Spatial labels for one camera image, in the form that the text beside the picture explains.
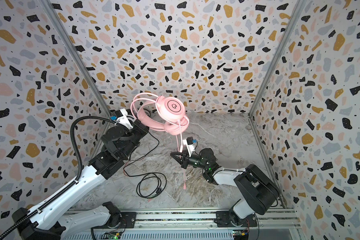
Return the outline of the pink headphones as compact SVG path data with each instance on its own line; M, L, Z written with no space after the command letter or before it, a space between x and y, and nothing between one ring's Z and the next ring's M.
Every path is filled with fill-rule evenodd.
M164 124L149 117L144 107L154 105ZM157 132L166 132L170 135L181 135L189 126L185 105L177 98L158 96L152 93L137 94L130 106L134 118L143 125Z

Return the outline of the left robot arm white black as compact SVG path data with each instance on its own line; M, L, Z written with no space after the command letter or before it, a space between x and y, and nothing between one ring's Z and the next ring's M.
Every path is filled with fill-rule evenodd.
M107 226L118 228L126 223L121 211L112 203L74 215L66 212L95 187L112 177L137 149L149 127L139 120L128 130L116 125L102 136L103 151L97 154L68 184L41 203L20 208L12 218L23 240L62 240L84 230Z

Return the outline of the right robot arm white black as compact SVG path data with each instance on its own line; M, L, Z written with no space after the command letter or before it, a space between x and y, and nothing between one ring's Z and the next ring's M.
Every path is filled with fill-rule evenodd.
M264 215L273 203L278 202L280 190L273 181L254 164L242 169L227 169L217 163L210 148L198 154L172 152L171 157L183 169L191 166L202 169L203 178L213 185L237 187L242 194L228 211L218 211L215 223L218 227L256 226L256 215Z

